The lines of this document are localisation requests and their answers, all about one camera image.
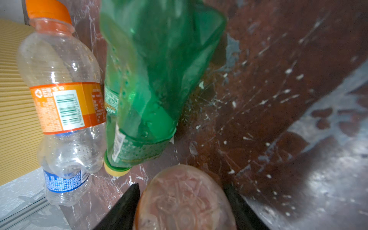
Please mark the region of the amber tea bottle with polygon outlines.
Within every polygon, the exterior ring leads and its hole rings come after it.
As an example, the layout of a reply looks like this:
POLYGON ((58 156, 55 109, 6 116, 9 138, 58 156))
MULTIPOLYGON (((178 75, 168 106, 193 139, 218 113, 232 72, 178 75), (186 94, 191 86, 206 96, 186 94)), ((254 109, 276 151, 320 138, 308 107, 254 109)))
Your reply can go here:
POLYGON ((158 173, 139 200, 134 230, 235 230, 223 189, 205 172, 176 165, 158 173))

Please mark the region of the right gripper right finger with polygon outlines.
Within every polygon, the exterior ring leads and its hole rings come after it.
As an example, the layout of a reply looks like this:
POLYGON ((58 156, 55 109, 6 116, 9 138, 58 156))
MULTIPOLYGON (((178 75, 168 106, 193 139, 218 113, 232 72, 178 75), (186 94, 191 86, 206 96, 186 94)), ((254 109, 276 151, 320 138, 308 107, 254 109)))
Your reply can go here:
POLYGON ((232 207, 238 230, 269 230, 233 185, 225 184, 223 190, 232 207))

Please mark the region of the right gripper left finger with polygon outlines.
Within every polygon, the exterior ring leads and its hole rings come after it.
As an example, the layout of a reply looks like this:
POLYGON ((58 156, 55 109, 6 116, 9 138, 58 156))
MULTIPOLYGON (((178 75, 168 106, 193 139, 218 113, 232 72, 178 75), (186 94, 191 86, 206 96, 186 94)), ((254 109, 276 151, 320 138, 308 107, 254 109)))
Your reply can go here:
POLYGON ((139 200, 139 184, 132 184, 93 230, 132 230, 139 200))

